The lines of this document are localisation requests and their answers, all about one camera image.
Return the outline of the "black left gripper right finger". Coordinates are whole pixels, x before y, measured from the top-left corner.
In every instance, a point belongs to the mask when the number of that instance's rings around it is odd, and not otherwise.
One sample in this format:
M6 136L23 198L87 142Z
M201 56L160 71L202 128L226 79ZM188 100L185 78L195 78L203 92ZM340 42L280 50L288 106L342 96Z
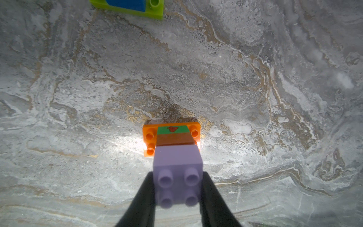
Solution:
M205 171L201 186L200 213L203 227L242 227Z

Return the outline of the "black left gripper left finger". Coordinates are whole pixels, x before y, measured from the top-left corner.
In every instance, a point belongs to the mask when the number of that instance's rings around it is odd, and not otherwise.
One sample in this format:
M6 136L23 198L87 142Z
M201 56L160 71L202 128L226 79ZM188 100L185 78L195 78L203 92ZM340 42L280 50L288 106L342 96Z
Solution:
M130 206L116 227L153 227L155 224L155 187L153 172L149 172Z

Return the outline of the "purple square lego brick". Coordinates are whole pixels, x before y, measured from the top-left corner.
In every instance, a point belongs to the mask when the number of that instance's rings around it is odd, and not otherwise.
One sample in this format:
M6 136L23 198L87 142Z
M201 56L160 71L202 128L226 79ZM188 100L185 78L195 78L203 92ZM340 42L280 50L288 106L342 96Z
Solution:
M195 206L201 198L203 161L195 144L156 147L153 162L156 204Z

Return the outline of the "brown square lego brick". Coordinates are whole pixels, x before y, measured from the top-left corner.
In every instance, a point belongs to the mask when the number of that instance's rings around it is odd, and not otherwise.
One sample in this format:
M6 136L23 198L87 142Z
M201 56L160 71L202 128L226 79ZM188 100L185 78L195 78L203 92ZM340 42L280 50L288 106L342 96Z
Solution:
M157 135L156 146L195 145L196 142L190 133L160 134Z

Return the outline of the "orange long lego brick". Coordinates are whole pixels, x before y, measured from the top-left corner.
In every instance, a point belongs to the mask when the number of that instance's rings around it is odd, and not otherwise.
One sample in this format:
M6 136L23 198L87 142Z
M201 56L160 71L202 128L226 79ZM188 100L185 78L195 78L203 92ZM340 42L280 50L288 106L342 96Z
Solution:
M170 123L170 124L146 124L142 128L143 134L143 142L144 142L144 156L152 157L156 151L156 141L157 141L157 129L158 127L163 126L178 126L178 125L186 125L190 134L194 138L196 145L200 148L201 141L201 125L198 122L189 122L189 123Z

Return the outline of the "green square lego brick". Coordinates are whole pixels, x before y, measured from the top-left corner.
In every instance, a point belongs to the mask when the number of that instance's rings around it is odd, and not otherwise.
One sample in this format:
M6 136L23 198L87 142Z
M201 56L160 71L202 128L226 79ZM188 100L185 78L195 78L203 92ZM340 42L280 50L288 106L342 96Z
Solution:
M158 127L157 129L157 135L178 134L178 133L190 133L190 130L186 125L163 126L163 127Z

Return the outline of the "lime long lego brick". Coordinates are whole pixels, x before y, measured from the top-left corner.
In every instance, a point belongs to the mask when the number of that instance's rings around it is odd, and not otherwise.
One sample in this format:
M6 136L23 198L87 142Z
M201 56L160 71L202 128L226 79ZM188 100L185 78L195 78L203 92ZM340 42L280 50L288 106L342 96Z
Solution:
M135 11L131 9L124 9L115 6L110 6L106 0L89 0L89 2L98 9L105 9L110 11L115 11L119 13L126 13L135 16L141 16L151 19L162 20L164 12L164 1L163 0L145 0L146 1L146 11Z

